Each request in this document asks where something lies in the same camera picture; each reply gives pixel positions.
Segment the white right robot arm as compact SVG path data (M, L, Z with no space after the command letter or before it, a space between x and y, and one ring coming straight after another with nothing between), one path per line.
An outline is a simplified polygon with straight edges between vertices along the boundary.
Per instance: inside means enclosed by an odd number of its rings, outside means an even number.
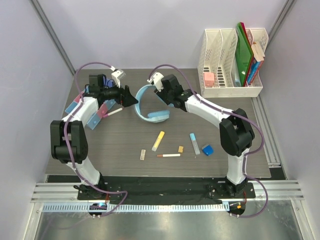
M225 109L191 89L184 90L173 74L164 76L156 72L147 82L155 87L154 92L165 104L195 114L219 129L220 144L228 157L225 190L230 197L240 196L248 182L245 176L245 154L249 152L255 138L250 123L245 121L246 112L241 108Z

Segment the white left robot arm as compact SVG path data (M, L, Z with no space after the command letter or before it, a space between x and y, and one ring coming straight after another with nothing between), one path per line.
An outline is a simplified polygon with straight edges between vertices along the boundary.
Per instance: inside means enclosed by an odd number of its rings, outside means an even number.
M79 101L73 110L61 120L50 124L50 147L54 159L70 167L81 180L78 190L100 200L109 195L102 174L91 163L85 125L105 101L114 100L122 107L138 103L128 85L114 83L107 86L104 74L90 75L89 83L79 92Z

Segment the pink cube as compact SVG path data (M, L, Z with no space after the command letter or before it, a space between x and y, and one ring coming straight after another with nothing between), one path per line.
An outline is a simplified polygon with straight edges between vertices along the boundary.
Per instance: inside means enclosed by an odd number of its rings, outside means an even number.
M215 84L215 74L212 72L204 72L203 81L206 88L213 88Z

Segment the light blue headphones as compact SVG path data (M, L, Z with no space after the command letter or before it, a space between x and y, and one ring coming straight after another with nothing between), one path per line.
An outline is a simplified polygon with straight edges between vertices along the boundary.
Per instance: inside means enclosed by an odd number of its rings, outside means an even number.
M144 86L142 86L136 93L135 98L138 100L138 103L134 105L134 110L136 115L149 123L161 123L164 122L166 120L168 120L170 118L170 111L169 110L161 110L161 111L155 111L155 112L150 112L148 113L147 117L143 116L141 113L141 107L140 107L140 103L141 103L141 99L144 95L144 93L146 92L146 90L148 89L155 89L156 87L153 86L152 84L146 84Z

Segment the blue pink drawer organizer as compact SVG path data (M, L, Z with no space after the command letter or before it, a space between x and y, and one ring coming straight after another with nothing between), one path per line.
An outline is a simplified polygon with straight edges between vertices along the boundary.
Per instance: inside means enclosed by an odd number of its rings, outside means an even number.
M93 130L103 119L103 116L116 104L116 101L113 99L105 100L100 104L93 97L84 96L88 92L89 84L86 84L81 92L82 96L78 94L66 108L65 113L67 115L62 118L64 122L71 117L71 122L81 121L83 126L87 126Z

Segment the white pink-tipped pen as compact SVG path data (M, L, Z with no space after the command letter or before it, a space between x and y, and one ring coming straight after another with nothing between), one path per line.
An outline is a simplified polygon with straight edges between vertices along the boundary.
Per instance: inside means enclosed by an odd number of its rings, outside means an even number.
M103 118L107 118L107 117L109 117L109 116L111 116L111 115L114 115L114 114L116 114L116 113L119 113L119 112L121 112L121 111L123 111L123 110L124 110L123 108L118 108L118 109L116 109L116 110L110 111L110 112L106 113L106 114L103 116Z

